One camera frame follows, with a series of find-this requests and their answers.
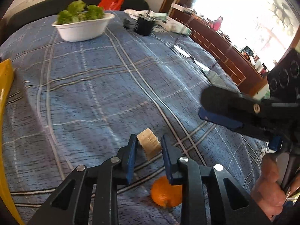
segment human hand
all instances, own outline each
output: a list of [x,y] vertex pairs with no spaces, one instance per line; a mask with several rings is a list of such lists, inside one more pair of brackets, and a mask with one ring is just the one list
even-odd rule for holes
[[[276,183],[279,178],[279,170],[271,154],[266,154],[262,159],[262,174],[256,181],[250,195],[268,216],[269,219],[282,212],[286,200],[285,193]],[[291,194],[300,186],[300,175],[290,186]]]

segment bread piece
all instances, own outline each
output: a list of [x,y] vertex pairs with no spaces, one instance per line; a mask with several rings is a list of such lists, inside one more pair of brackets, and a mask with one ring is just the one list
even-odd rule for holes
[[150,129],[145,129],[139,133],[137,139],[143,147],[148,161],[161,151],[161,144]]

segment black headboard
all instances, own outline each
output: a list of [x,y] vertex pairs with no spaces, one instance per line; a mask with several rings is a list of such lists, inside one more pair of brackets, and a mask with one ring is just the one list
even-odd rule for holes
[[[22,26],[36,21],[38,19],[56,15],[60,11],[65,10],[67,6],[76,0],[46,0],[30,6],[16,14],[14,14],[8,21],[5,29],[4,40],[6,40],[11,34],[16,32]],[[82,0],[87,5],[98,5],[101,0]],[[134,9],[134,10],[148,10],[149,5],[145,0],[124,0],[121,6],[121,10]]]

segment yellow curved strip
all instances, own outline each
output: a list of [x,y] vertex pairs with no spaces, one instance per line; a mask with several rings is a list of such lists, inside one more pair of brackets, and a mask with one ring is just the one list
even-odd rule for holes
[[17,220],[20,225],[24,225],[11,197],[9,191],[4,166],[2,159],[2,125],[3,125],[3,113],[6,104],[6,99],[11,88],[11,84],[14,80],[14,70],[11,66],[10,59],[7,59],[0,63],[0,197],[2,198],[7,209],[12,216]]

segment wooden cabinet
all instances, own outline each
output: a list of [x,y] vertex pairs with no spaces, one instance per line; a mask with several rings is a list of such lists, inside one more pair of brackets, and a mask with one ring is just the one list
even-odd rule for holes
[[[189,15],[175,9],[171,17],[183,24],[190,18]],[[263,81],[263,78],[246,58],[229,41],[200,19],[193,19],[188,27],[192,31],[190,37],[212,54],[222,69],[237,84],[239,90],[248,95],[253,94],[252,88]]]

